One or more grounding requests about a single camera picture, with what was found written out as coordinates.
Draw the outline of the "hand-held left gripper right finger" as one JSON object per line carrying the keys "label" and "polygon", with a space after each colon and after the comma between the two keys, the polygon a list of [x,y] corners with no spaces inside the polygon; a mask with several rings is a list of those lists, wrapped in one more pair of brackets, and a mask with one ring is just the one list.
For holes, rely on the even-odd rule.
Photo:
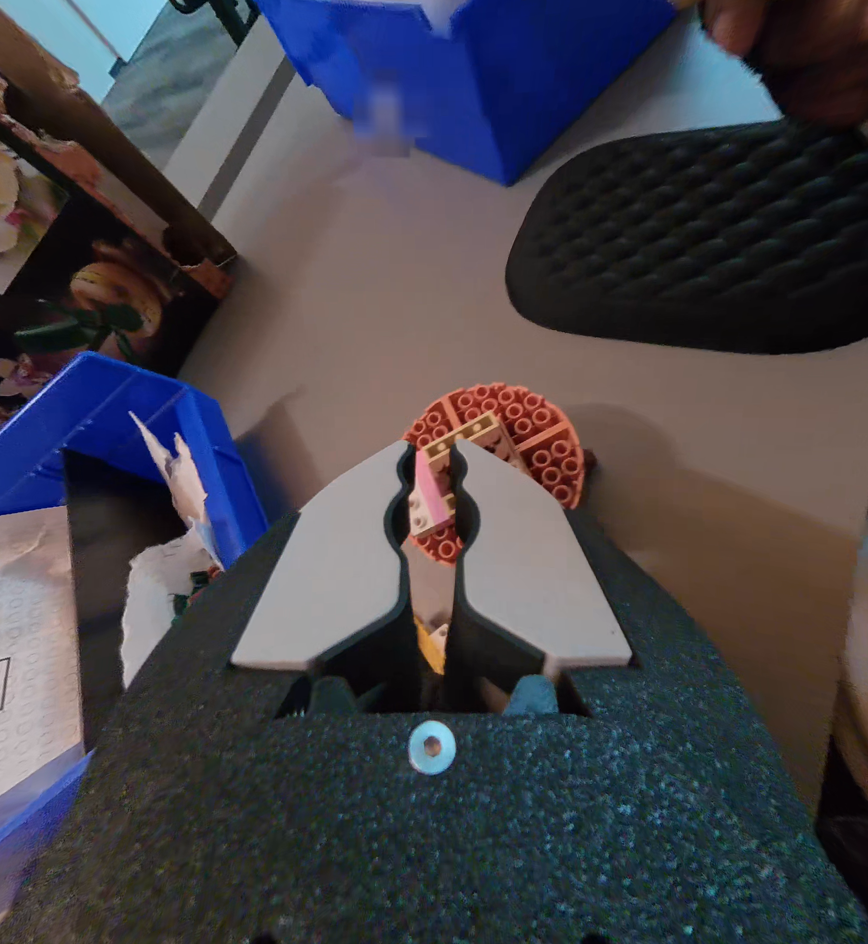
{"label": "hand-held left gripper right finger", "polygon": [[558,677],[627,667],[631,647],[559,503],[468,441],[451,449],[451,471],[463,548],[449,673]]}

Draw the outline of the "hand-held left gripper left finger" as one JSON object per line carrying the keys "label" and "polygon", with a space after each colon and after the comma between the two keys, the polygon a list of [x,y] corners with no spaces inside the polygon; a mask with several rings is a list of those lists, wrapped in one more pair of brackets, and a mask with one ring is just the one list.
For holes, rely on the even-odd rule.
{"label": "hand-held left gripper left finger", "polygon": [[239,643],[235,667],[307,670],[406,612],[403,544],[414,448],[397,440],[331,481],[299,512]]}

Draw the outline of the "pile of small lego pieces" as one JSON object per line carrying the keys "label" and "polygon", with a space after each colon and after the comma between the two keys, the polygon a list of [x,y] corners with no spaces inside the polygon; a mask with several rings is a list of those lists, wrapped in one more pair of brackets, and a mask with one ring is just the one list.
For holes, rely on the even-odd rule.
{"label": "pile of small lego pieces", "polygon": [[189,588],[184,592],[174,593],[171,596],[173,618],[175,620],[179,619],[192,605],[194,600],[198,596],[201,596],[204,590],[209,585],[213,584],[223,573],[224,571],[216,564],[212,564],[205,570],[192,571],[189,574]]}

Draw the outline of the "pink and white lego piece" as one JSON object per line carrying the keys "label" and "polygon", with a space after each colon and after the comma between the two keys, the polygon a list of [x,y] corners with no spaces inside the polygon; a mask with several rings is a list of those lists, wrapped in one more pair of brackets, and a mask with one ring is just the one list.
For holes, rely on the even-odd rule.
{"label": "pink and white lego piece", "polygon": [[421,448],[415,454],[415,484],[408,497],[409,534],[420,542],[452,525],[452,495],[445,497]]}

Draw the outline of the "lego flower pot model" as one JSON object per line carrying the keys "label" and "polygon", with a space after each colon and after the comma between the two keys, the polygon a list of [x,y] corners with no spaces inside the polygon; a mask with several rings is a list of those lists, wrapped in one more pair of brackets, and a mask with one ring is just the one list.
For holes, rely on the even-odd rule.
{"label": "lego flower pot model", "polygon": [[596,458],[582,448],[567,415],[524,386],[476,384],[442,395],[404,432],[404,439],[418,450],[430,448],[486,413],[506,433],[512,451],[509,462],[527,472],[564,509],[576,509],[586,472],[596,466]]}

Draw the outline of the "torn white paper bag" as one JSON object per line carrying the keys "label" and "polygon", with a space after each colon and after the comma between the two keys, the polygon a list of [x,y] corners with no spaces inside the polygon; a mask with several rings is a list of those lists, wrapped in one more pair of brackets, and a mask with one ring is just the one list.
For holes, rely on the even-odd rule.
{"label": "torn white paper bag", "polygon": [[160,444],[135,413],[135,426],[168,486],[172,507],[184,534],[166,544],[149,547],[133,558],[121,618],[122,684],[128,689],[172,622],[171,596],[189,588],[189,574],[216,564],[224,570],[206,510],[207,492],[192,452],[180,433],[174,451]]}

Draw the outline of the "blue plastic bin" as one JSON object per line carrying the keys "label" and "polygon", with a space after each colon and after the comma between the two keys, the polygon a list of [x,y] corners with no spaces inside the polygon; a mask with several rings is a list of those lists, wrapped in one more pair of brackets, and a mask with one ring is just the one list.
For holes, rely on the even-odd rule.
{"label": "blue plastic bin", "polygon": [[667,29],[665,1],[261,1],[360,149],[413,149],[502,185]]}
{"label": "blue plastic bin", "polygon": [[130,564],[184,534],[135,413],[174,451],[180,433],[207,492],[222,565],[262,536],[267,520],[216,401],[193,387],[87,353],[0,430],[0,515],[68,513],[84,719],[84,756],[0,819],[0,912],[73,804],[104,720],[124,693],[121,618]]}

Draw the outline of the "orchid print lego box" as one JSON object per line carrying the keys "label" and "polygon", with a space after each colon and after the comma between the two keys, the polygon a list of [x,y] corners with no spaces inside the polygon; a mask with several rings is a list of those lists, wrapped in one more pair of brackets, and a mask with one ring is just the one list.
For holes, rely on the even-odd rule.
{"label": "orchid print lego box", "polygon": [[85,352],[175,378],[235,256],[0,8],[0,430]]}

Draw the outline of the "person's right hand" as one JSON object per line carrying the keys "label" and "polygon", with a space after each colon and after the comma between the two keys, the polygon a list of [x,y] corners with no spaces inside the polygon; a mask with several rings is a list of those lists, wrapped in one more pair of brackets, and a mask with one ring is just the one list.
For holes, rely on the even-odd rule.
{"label": "person's right hand", "polygon": [[784,115],[868,139],[868,1],[699,1],[701,26]]}

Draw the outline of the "tan curved brick piece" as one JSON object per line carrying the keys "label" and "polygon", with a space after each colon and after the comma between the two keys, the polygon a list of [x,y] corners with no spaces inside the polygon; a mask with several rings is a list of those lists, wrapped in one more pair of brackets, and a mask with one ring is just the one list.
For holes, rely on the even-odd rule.
{"label": "tan curved brick piece", "polygon": [[447,622],[431,627],[417,616],[414,617],[420,654],[427,665],[439,676],[443,676],[446,667],[446,645],[450,630]]}

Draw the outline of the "white dotted paper bag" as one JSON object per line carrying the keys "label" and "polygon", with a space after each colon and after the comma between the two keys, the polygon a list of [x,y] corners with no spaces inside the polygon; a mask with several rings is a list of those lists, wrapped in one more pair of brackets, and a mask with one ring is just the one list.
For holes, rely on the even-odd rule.
{"label": "white dotted paper bag", "polygon": [[83,756],[67,511],[0,515],[0,819]]}

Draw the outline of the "black mesh chair seat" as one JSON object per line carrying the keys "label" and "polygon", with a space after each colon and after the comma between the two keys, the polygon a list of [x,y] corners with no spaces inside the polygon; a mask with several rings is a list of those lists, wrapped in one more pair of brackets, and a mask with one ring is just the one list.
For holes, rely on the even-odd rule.
{"label": "black mesh chair seat", "polygon": [[780,120],[563,163],[511,247],[512,307],[602,339],[744,355],[868,338],[868,140]]}

